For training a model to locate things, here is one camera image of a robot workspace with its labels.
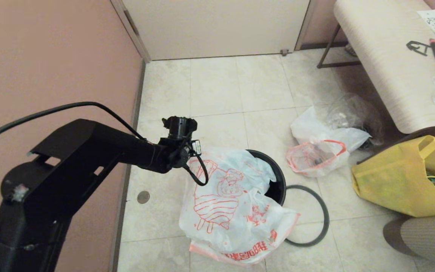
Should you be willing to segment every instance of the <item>door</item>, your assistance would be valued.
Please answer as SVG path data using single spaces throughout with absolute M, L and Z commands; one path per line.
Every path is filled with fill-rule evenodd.
M 309 0 L 123 0 L 152 60 L 292 52 Z

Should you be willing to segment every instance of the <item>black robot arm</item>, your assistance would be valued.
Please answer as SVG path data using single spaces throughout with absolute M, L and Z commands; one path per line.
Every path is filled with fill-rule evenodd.
M 190 172 L 188 159 L 201 160 L 199 141 L 191 140 L 197 122 L 185 117 L 163 122 L 169 136 L 158 144 L 77 119 L 34 147 L 37 157 L 13 168 L 1 184 L 0 271 L 54 271 L 72 217 L 117 163 L 158 173 L 179 167 Z M 59 162 L 51 165 L 50 158 Z

